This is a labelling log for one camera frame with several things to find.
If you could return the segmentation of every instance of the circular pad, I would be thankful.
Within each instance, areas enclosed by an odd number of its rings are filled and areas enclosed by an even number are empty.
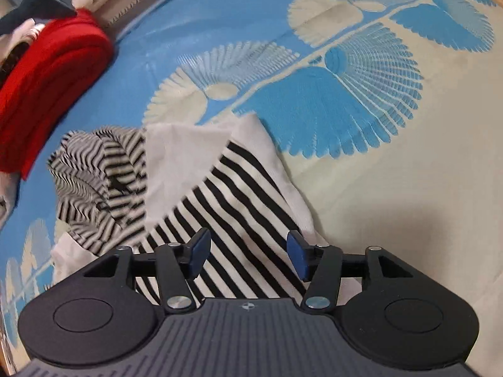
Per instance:
[[[384,316],[391,326],[410,333],[426,333],[435,330],[444,315],[433,303],[421,299],[401,299],[390,303]]]
[[[75,299],[63,303],[54,313],[54,321],[69,332],[84,333],[105,326],[114,314],[112,307],[98,299]]]
[[[113,277],[74,277],[23,309],[18,330],[32,358],[69,367],[104,364],[145,343],[157,326],[152,304]]]
[[[371,285],[342,307],[340,323],[364,356],[409,370],[465,360],[478,335],[467,302],[433,281],[411,278]]]

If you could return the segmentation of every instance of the metal screw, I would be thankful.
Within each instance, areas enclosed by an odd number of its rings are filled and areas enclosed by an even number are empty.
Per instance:
[[[330,306],[330,301],[324,296],[313,296],[306,300],[306,306],[311,309],[325,309]]]
[[[186,296],[173,296],[167,301],[171,309],[185,309],[192,304],[192,300]]]

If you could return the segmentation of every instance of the clothing pile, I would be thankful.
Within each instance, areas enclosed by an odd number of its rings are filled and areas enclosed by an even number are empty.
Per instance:
[[[0,228],[57,121],[97,80],[114,49],[91,13],[46,26],[25,21],[6,46],[0,72]]]
[[[315,232],[302,196],[254,114],[208,126],[150,124],[70,132],[49,159],[58,196],[57,219],[69,230],[52,250],[58,282],[118,245],[135,253],[185,243],[202,227],[211,254],[189,287],[205,297],[300,301],[306,284],[286,252],[286,235]],[[360,291],[345,279],[340,303]],[[159,303],[155,278],[137,291]]]

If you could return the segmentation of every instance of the ribbed gray surface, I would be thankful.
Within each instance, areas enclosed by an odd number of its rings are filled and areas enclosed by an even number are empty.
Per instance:
[[[473,377],[462,365],[403,371],[354,351],[333,322],[290,299],[207,299],[197,312],[168,317],[142,350],[91,370],[32,361],[23,377]]]

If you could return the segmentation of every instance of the white fabric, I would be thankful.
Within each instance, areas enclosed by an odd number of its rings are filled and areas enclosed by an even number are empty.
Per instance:
[[[23,22],[19,27],[17,27],[12,34],[7,36],[3,36],[3,40],[5,41],[5,48],[2,52],[2,59],[5,59],[7,55],[12,51],[19,40],[28,33],[35,26],[35,21],[33,18],[28,18],[25,22]]]
[[[323,239],[316,236],[307,205],[288,180],[271,138],[254,114],[242,118],[230,115],[220,123],[206,126],[181,123],[147,125],[147,231],[207,175],[230,139],[242,143],[261,162],[292,209],[295,222],[306,240],[311,244],[323,243]]]
[[[52,281],[56,284],[90,264],[97,257],[82,248],[65,232],[52,249],[51,258],[54,263]]]
[[[93,0],[71,0],[71,4],[75,8],[87,8],[92,6]]]

